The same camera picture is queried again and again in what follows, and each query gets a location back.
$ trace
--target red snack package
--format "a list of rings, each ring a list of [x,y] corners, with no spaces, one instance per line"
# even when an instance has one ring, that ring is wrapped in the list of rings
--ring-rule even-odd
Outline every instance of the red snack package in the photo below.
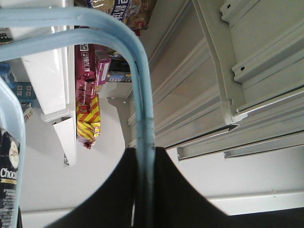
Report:
[[[96,86],[105,84],[111,59],[101,45],[95,44]]]
[[[75,45],[75,79],[96,80],[94,44]]]

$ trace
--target shopping basket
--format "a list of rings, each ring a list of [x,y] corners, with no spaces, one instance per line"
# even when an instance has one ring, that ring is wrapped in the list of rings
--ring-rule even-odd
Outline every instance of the shopping basket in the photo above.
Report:
[[[0,9],[0,27],[50,27],[76,25],[73,29],[35,38],[28,38],[0,47],[0,62],[55,48],[93,43],[120,52],[130,65],[137,121],[138,182],[141,205],[146,205],[146,227],[152,226],[153,163],[155,158],[152,91],[145,50],[126,25],[97,10],[86,8]],[[19,205],[20,183],[25,153],[23,114],[15,95],[0,79],[0,124],[20,142],[16,207]],[[17,223],[14,209],[13,224]]]

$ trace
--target product packaging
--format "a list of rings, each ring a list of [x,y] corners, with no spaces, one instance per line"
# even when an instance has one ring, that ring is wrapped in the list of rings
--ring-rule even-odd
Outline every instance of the product packaging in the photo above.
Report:
[[[30,82],[15,82],[15,84],[13,92],[21,103],[31,103],[36,100],[36,94]]]
[[[131,29],[146,29],[156,0],[86,0],[87,6],[112,15]]]
[[[96,88],[95,49],[93,44],[75,45],[76,102],[90,110]]]
[[[96,92],[99,92],[100,86],[105,84],[110,64],[111,59],[103,46],[95,45]]]
[[[6,62],[0,62],[0,77],[11,88],[15,88],[15,77],[10,69],[10,65]]]
[[[95,95],[92,100],[90,112],[84,112],[81,109],[82,107],[79,105],[76,107],[77,135],[80,136],[77,138],[86,148],[90,149],[94,145],[96,138],[100,135],[101,117],[98,95]]]
[[[129,72],[111,71],[106,78],[107,82],[127,82],[131,83],[131,74]]]
[[[33,109],[30,103],[21,104],[21,108],[23,111],[24,122],[26,122],[33,115]]]
[[[19,142],[0,128],[0,227],[13,227],[12,215],[16,200],[19,166]]]
[[[13,42],[9,28],[0,28],[0,45]]]

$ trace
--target black fabric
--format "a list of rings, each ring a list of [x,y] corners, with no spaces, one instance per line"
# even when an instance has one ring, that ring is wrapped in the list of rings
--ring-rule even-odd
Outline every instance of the black fabric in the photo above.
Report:
[[[135,149],[128,148],[107,181],[87,201],[46,228],[131,227],[136,172]],[[156,148],[154,193],[156,228],[276,228],[222,213],[186,181],[163,148]]]
[[[232,217],[256,228],[304,227],[304,208],[235,215]]]
[[[163,148],[155,160],[155,227],[241,228],[201,196],[177,170]]]
[[[136,163],[135,150],[126,149],[106,182],[83,204],[47,228],[129,228]]]

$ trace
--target blue plastic handle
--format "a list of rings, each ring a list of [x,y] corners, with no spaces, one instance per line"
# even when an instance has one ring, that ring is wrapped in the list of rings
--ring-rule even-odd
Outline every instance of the blue plastic handle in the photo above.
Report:
[[[81,43],[95,43],[119,51],[128,61],[132,73],[137,121],[137,160],[141,211],[145,218],[140,227],[153,227],[153,183],[155,136],[152,90],[145,50],[126,25],[94,9],[0,9],[0,27],[46,27],[80,25],[80,28],[17,41],[0,47],[0,61]]]

